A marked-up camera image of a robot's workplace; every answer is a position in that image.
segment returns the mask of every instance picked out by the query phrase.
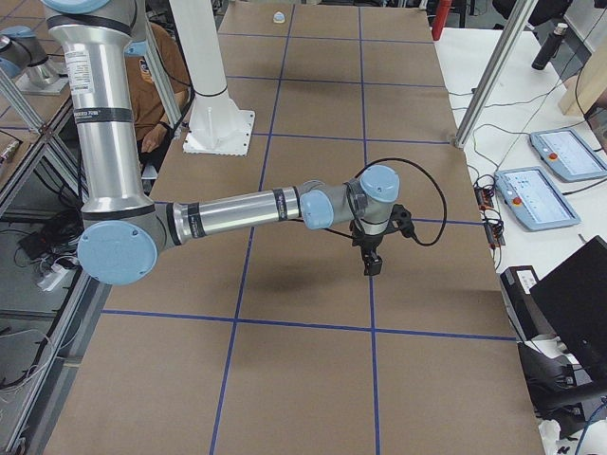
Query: white table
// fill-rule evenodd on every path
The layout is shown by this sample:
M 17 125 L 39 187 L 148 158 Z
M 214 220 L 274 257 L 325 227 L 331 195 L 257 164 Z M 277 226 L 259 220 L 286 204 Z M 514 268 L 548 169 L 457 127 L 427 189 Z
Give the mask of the white table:
M 460 28 L 443 30 L 440 41 L 435 45 L 445 84 L 450 92 L 465 94 L 470 93 L 470 90 L 476 87 L 499 37 L 500 32 L 495 30 Z M 533 34 L 524 32 L 508 59 L 487 106 L 493 103 L 532 100 L 538 95 L 548 93 L 555 84 L 559 83 L 559 76 L 552 64 L 548 64 L 544 71 L 531 68 L 531 62 L 539 49 L 540 45 Z M 512 132 L 531 133 L 581 122 L 575 127 L 576 131 L 591 147 L 597 149 L 600 145 L 588 125 L 582 122 L 581 117 L 565 117 L 561 114 L 557 104 L 564 93 L 565 88 L 560 85 L 547 97 L 541 97 L 528 104 L 487 107 L 476 128 L 485 123 L 492 123 Z M 455 121 L 459 125 L 466 111 L 457 108 L 466 107 L 471 100 L 471 95 L 450 95 L 450 99 Z M 501 170 L 527 166 L 545 168 L 529 144 L 528 136 L 510 135 L 490 126 L 480 128 L 474 136 L 477 150 L 483 155 L 497 163 L 500 163 L 504 156 L 506 157 Z M 495 172 L 494 165 L 474 152 L 472 139 L 466 144 L 465 152 L 468 163 L 481 174 Z M 599 156 L 607 160 L 604 152 L 600 152 Z M 550 171 L 548 173 L 561 191 L 576 190 L 595 182 L 564 183 Z M 470 177 L 475 180 L 476 173 L 471 171 Z M 573 227 L 540 232 L 530 232 L 524 229 L 509 208 L 502 204 L 500 212 L 505 222 L 506 246 L 502 248 L 503 256 L 497 269 L 498 273 L 513 265 L 531 264 L 541 279 L 583 245 L 580 236 L 586 240 L 595 235 L 607 239 L 607 209 L 603 199 L 606 193 L 607 183 L 604 183 L 591 190 L 568 196 L 567 200 L 580 216 L 581 223 Z M 566 441 L 559 444 L 559 446 L 568 445 L 575 447 L 575 443 Z M 604 451 L 606 446 L 607 421 L 602 421 L 592 425 L 589 429 L 581 454 L 602 453 L 601 450 Z

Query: black bottle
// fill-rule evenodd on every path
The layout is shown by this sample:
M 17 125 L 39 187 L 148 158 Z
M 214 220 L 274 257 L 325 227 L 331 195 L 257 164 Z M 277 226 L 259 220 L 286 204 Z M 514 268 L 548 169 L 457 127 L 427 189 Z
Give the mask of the black bottle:
M 531 66 L 535 69 L 544 69 L 550 59 L 557 55 L 562 39 L 565 37 L 565 31 L 569 28 L 566 24 L 558 24 L 557 27 L 548 35 L 540 52 Z

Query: black bracket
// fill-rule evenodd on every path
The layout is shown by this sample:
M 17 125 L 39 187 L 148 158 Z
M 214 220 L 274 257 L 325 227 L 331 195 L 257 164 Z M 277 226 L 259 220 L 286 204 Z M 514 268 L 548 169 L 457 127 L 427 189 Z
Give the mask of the black bracket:
M 400 232 L 403 237 L 410 238 L 415 234 L 414 223 L 411 221 L 411 213 L 400 204 L 392 207 L 392 214 L 388 226 L 380 234 L 365 234 L 357 223 L 350 223 L 352 232 L 352 246 L 360 247 L 360 257 L 364 263 L 365 276 L 373 277 L 379 275 L 383 260 L 377 254 L 377 247 L 381 244 L 383 237 L 388 234 Z

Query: robotic arm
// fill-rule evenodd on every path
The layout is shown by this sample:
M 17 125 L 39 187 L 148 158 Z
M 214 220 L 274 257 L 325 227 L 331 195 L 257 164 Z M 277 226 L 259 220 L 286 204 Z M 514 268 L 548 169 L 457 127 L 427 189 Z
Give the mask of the robotic arm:
M 55 83 L 61 76 L 34 32 L 23 26 L 0 30 L 0 68 L 10 78 L 27 69 L 29 81 L 39 88 Z
M 155 204 L 141 187 L 123 55 L 132 41 L 142 41 L 134 32 L 143 28 L 137 27 L 142 0 L 43 3 L 50 34 L 64 47 L 72 90 L 89 188 L 78 256 L 92 277 L 128 284 L 148 274 L 165 249 L 299 217 L 312 229 L 352 221 L 353 245 L 361 248 L 365 274 L 376 275 L 381 268 L 376 248 L 383 236 L 413 235 L 409 212 L 393 206 L 398 175 L 385 166 L 370 167 L 338 186 L 311 181 L 207 203 Z M 214 29 L 214 22 L 207 27 Z

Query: blue joint cap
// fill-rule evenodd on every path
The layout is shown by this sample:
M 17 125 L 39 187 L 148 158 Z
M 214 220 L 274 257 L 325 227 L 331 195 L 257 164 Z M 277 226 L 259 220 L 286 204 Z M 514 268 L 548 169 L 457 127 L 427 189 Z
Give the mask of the blue joint cap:
M 19 66 L 6 59 L 0 59 L 0 68 L 2 68 L 5 74 L 11 79 L 16 78 L 21 74 Z
M 124 55 L 127 57 L 143 57 L 148 50 L 147 41 L 133 42 L 124 49 Z
M 376 165 L 362 173 L 360 185 L 367 196 L 391 204 L 398 197 L 400 179 L 392 168 Z
M 86 14 L 102 8 L 110 0 L 42 0 L 46 6 L 65 14 Z
M 140 227 L 125 221 L 101 221 L 78 242 L 78 259 L 94 279 L 130 284 L 147 275 L 158 257 L 156 244 Z
M 333 224 L 333 206 L 328 196 L 312 190 L 300 197 L 302 217 L 308 229 L 325 229 Z
M 0 34 L 6 35 L 9 38 L 35 38 L 36 34 L 31 31 L 31 28 L 26 26 L 7 27 L 0 31 Z

